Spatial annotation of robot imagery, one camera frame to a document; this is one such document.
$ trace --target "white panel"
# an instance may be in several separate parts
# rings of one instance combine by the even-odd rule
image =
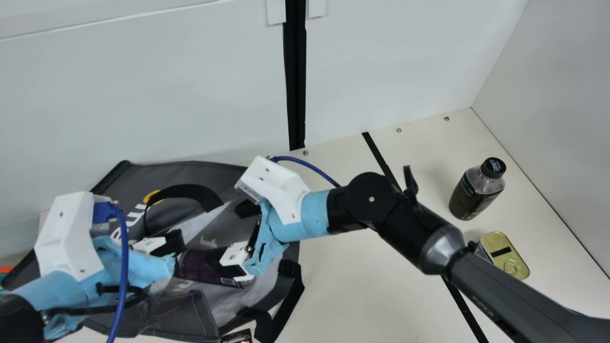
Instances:
[[[238,162],[287,149],[282,28],[264,0],[0,43],[0,256],[41,209],[117,162]]]
[[[286,1],[267,0],[267,24],[277,25],[286,22]]]
[[[0,38],[213,1],[0,0]]]
[[[469,107],[527,0],[332,0],[307,25],[307,143]]]
[[[326,0],[307,0],[307,17],[318,18],[326,15]]]
[[[531,0],[473,108],[610,274],[608,13]]]

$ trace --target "blue cable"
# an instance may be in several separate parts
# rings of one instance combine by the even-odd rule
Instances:
[[[127,232],[127,223],[125,222],[123,210],[120,208],[113,208],[112,214],[121,225],[121,281],[118,288],[117,311],[106,343],[113,343],[115,338],[117,338],[118,329],[123,318],[123,310],[125,309],[125,300],[127,299],[127,287],[129,285],[129,234]]]
[[[270,158],[269,161],[272,161],[274,163],[278,163],[279,161],[296,162],[296,163],[304,165],[305,167],[320,174],[324,179],[326,179],[328,182],[330,182],[333,186],[341,187],[341,185],[337,181],[333,180],[332,177],[328,176],[325,172],[321,171],[318,167],[316,167],[313,164],[310,164],[308,162],[305,162],[302,159],[298,159],[298,158],[290,157],[290,156],[275,156],[275,157]]]

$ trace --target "black bag strap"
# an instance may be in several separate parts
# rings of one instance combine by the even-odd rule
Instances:
[[[273,318],[271,318],[269,312],[254,308],[245,308],[237,314],[248,320],[256,321],[254,338],[259,340],[260,343],[274,343],[278,339],[279,334],[282,333],[292,311],[294,311],[296,304],[305,291],[300,264],[283,259],[280,262],[278,274],[292,278],[293,281],[286,298],[284,298],[282,305]]]
[[[146,213],[148,213],[148,209],[158,201],[170,198],[186,198],[196,200],[201,207],[206,210],[206,212],[210,212],[211,210],[223,205],[223,201],[213,190],[199,184],[177,184],[162,189],[148,199],[146,209],[144,209],[142,225],[147,237],[152,235],[152,233],[148,231],[148,227],[146,225]]]

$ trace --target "dark bottle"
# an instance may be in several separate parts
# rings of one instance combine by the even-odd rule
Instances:
[[[461,220],[476,217],[504,190],[505,171],[506,164],[495,157],[468,169],[453,190],[449,201],[451,213]]]

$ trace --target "metal bolt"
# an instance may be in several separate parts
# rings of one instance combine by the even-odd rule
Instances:
[[[43,312],[43,314],[42,314],[41,318],[42,318],[42,322],[43,322],[45,325],[49,325],[49,322],[51,321],[51,318],[49,318],[49,315],[48,315],[48,314],[46,314],[46,313],[44,313],[44,312]]]

